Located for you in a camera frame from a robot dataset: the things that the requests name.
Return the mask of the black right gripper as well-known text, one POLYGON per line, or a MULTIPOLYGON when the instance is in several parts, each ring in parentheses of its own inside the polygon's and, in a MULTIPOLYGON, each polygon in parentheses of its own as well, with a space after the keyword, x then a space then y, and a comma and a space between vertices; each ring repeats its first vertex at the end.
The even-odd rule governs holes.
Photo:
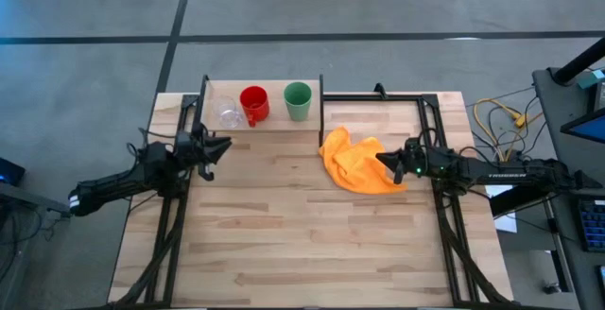
POLYGON ((401 184, 407 173, 422 176, 428 167, 424 145, 418 137, 408 138, 405 145, 392 152, 377 153, 377 160, 394 173, 393 181, 401 184))

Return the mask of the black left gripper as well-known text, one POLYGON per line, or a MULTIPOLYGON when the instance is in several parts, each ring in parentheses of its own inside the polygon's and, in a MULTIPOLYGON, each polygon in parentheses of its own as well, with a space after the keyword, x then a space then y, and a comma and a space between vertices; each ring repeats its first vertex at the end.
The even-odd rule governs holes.
POLYGON ((176 133, 175 156, 183 168, 198 168, 198 174, 206 181, 214 179, 211 164, 217 164, 232 145, 231 137, 207 136, 207 128, 196 124, 196 129, 180 129, 176 133))

